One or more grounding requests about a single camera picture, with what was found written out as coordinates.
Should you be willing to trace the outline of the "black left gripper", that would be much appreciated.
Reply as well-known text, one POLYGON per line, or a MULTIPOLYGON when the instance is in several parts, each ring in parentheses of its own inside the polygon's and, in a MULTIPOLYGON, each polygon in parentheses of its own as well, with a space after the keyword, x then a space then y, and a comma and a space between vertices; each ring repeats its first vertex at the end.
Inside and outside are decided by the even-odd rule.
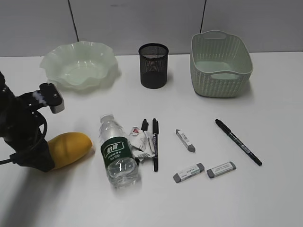
POLYGON ((33 92, 15 96, 0 75, 0 137, 15 151, 1 165, 13 163, 42 172, 55 167, 45 140, 47 121, 37 111, 43 106, 33 92))

